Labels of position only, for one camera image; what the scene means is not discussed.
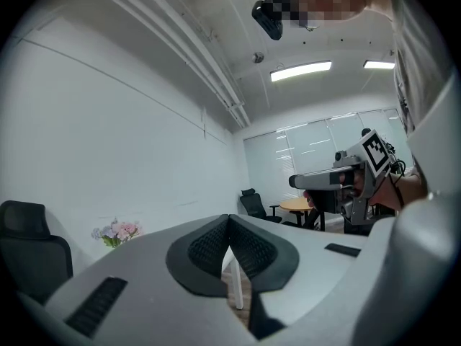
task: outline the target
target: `flower bouquet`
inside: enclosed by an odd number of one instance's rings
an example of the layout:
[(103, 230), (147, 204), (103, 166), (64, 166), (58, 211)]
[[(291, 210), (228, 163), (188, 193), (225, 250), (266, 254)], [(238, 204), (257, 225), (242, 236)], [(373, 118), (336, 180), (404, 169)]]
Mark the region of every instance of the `flower bouquet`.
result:
[(119, 223), (116, 218), (110, 226), (105, 226), (103, 229), (95, 228), (91, 237), (96, 240), (102, 239), (106, 246), (115, 248), (141, 234), (143, 231), (139, 222)]

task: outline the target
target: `black grille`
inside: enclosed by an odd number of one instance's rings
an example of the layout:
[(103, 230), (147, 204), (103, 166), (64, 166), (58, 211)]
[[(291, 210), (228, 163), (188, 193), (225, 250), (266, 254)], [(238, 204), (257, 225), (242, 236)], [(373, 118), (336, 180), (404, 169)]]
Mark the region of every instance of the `black grille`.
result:
[(126, 280), (106, 278), (67, 319), (67, 325), (92, 337), (126, 285)]
[(229, 247), (227, 221), (196, 239), (187, 250), (194, 265), (204, 272), (221, 278), (223, 257)]
[(277, 249), (270, 242), (233, 220), (228, 223), (230, 247), (249, 279), (263, 272), (277, 258)]

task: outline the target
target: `person's arm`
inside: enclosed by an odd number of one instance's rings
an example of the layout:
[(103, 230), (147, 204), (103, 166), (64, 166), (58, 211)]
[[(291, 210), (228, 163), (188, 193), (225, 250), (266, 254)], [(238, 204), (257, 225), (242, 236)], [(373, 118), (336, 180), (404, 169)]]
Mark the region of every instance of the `person's arm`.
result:
[[(390, 178), (395, 182), (399, 176), (390, 174)], [(370, 205), (381, 204), (387, 206), (396, 211), (402, 210), (398, 196), (391, 185), (390, 178), (386, 178), (380, 189), (370, 199)], [(425, 198), (427, 195), (426, 188), (421, 184), (420, 177), (418, 175), (412, 175), (409, 177), (401, 177), (396, 187), (400, 190), (402, 195), (403, 204), (407, 205), (415, 200)]]

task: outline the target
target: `cable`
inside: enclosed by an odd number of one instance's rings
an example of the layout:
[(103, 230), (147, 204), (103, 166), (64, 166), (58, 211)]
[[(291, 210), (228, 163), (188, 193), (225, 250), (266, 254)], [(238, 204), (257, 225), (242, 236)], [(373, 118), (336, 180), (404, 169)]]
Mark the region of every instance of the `cable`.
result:
[(403, 160), (396, 160), (395, 162), (393, 162), (390, 166), (389, 166), (389, 171), (396, 165), (396, 164), (403, 164), (403, 169), (402, 169), (402, 172), (400, 173), (400, 176), (397, 178), (397, 180), (395, 182), (392, 181), (392, 178), (390, 177), (389, 174), (386, 174), (385, 177), (382, 179), (380, 185), (378, 186), (378, 188), (375, 190), (375, 193), (373, 193), (373, 196), (370, 197), (370, 199), (372, 199), (376, 194), (377, 192), (380, 190), (380, 188), (382, 187), (382, 184), (385, 182), (386, 178), (389, 177), (390, 179), (390, 183), (392, 186), (394, 186), (394, 190), (395, 190), (395, 193), (397, 195), (397, 198), (400, 202), (400, 206), (403, 207), (403, 199), (402, 199), (402, 195), (400, 193), (400, 190), (398, 189), (398, 187), (396, 186), (397, 185), (397, 182), (400, 181), (400, 179), (403, 177), (403, 174), (405, 173), (405, 169), (406, 169), (406, 164)]
[(403, 160), (400, 160), (400, 159), (396, 160), (395, 163), (393, 163), (392, 167), (394, 167), (396, 164), (402, 164), (403, 168), (401, 168), (401, 173), (400, 173), (399, 178), (397, 178), (395, 182), (393, 182), (391, 178), (390, 183), (394, 187), (395, 194), (397, 195), (398, 202), (400, 203), (400, 208), (403, 208), (405, 203), (403, 202), (403, 197), (402, 197), (402, 194), (400, 193), (400, 189), (397, 187), (397, 182), (400, 181), (400, 179), (405, 174), (406, 164)]

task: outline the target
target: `ceiling pipe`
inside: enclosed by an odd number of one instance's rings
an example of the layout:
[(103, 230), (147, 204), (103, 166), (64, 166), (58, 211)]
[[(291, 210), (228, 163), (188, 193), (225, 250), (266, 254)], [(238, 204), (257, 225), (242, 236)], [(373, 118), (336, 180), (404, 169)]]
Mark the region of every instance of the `ceiling pipe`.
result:
[[(233, 3), (232, 0), (228, 0), (228, 2), (232, 6), (234, 13), (236, 13), (237, 19), (240, 22), (240, 26), (242, 27), (243, 33), (245, 33), (245, 37), (246, 37), (246, 40), (248, 41), (251, 52), (255, 53), (257, 50), (254, 49), (253, 44), (251, 43), (250, 35), (248, 34), (248, 30), (246, 29), (245, 24), (243, 23), (242, 17), (240, 13), (238, 12), (236, 5)], [(267, 94), (266, 82), (264, 81), (264, 78), (262, 76), (261, 68), (259, 66), (256, 66), (256, 69), (259, 72), (259, 78), (261, 79), (262, 89), (264, 90), (264, 95), (266, 96), (267, 107), (270, 109), (271, 103), (269, 101), (269, 95)]]
[[(224, 105), (224, 107), (228, 107), (223, 98), (216, 92), (216, 90), (211, 86), (210, 82), (207, 81), (207, 79), (202, 75), (202, 73), (197, 69), (197, 67), (191, 62), (186, 56), (178, 50), (176, 46), (174, 46), (168, 38), (165, 37), (163, 33), (161, 33), (159, 30), (157, 30), (153, 25), (151, 25), (147, 20), (145, 20), (139, 13), (135, 12), (132, 8), (130, 8), (125, 2), (122, 0), (112, 0), (114, 3), (116, 3), (118, 6), (120, 6), (122, 9), (124, 9), (127, 13), (131, 14), (134, 18), (136, 18), (140, 23), (145, 25), (151, 32), (153, 32), (155, 35), (158, 36), (169, 48), (171, 48), (180, 58), (183, 60), (183, 62), (190, 67), (196, 75), (199, 76), (199, 78), (208, 86), (208, 88), (212, 91), (213, 94), (216, 95), (216, 97), (219, 99), (219, 101)], [(233, 116), (234, 120), (238, 123), (238, 125), (241, 128), (244, 128), (244, 125), (241, 122), (241, 119), (237, 118), (233, 112), (230, 112), (231, 115)]]
[(246, 114), (245, 110), (243, 109), (243, 103), (238, 98), (236, 92), (234, 91), (231, 83), (223, 73), (222, 69), (219, 67), (216, 60), (210, 54), (210, 51), (205, 47), (203, 42), (199, 39), (199, 37), (195, 34), (194, 30), (182, 19), (182, 17), (178, 14), (176, 10), (174, 10), (170, 4), (166, 0), (153, 0), (158, 4), (158, 6), (168, 15), (173, 22), (175, 22), (179, 28), (181, 28), (182, 32), (194, 43), (195, 47), (198, 51), (203, 55), (205, 60), (210, 64), (213, 71), (218, 75), (219, 80), (223, 83), (224, 87), (227, 89), (228, 93), (232, 97), (235, 105), (238, 105), (243, 118), (245, 119), (247, 125), (251, 125), (251, 122)]
[[(149, 19), (154, 21), (167, 35), (171, 37), (171, 39), (178, 44), (179, 47), (182, 48), (182, 50), (190, 57), (190, 59), (186, 59), (184, 55), (182, 55), (177, 48), (175, 48), (169, 40), (161, 34), (155, 27), (153, 27), (151, 24), (149, 24), (144, 18), (142, 18), (138, 13), (136, 13), (133, 9), (131, 9), (126, 3), (124, 3), (122, 0), (113, 0), (114, 3), (118, 4), (120, 7), (122, 7), (124, 10), (126, 10), (129, 14), (131, 14), (133, 17), (139, 20), (140, 23), (145, 25), (150, 31), (158, 35), (158, 37), (163, 40), (176, 54), (179, 55), (181, 59), (184, 60), (184, 62), (195, 72), (199, 73), (199, 77), (201, 80), (204, 80), (204, 83), (212, 90), (214, 94), (216, 94), (217, 98), (220, 100), (220, 102), (225, 106), (226, 109), (229, 109), (233, 106), (232, 101), (228, 98), (228, 96), (223, 92), (223, 90), (220, 88), (219, 83), (215, 80), (214, 76), (205, 68), (201, 60), (193, 53), (191, 48), (184, 42), (180, 36), (173, 31), (170, 26), (167, 25), (167, 23), (162, 20), (157, 14), (152, 12), (144, 3), (142, 3), (139, 0), (126, 0), (130, 2), (134, 7), (139, 9), (142, 13), (144, 13)], [(238, 123), (238, 125), (241, 128), (245, 127), (244, 121), (241, 119), (240, 115), (236, 112), (235, 109), (230, 109), (229, 112), (233, 116), (234, 120)]]

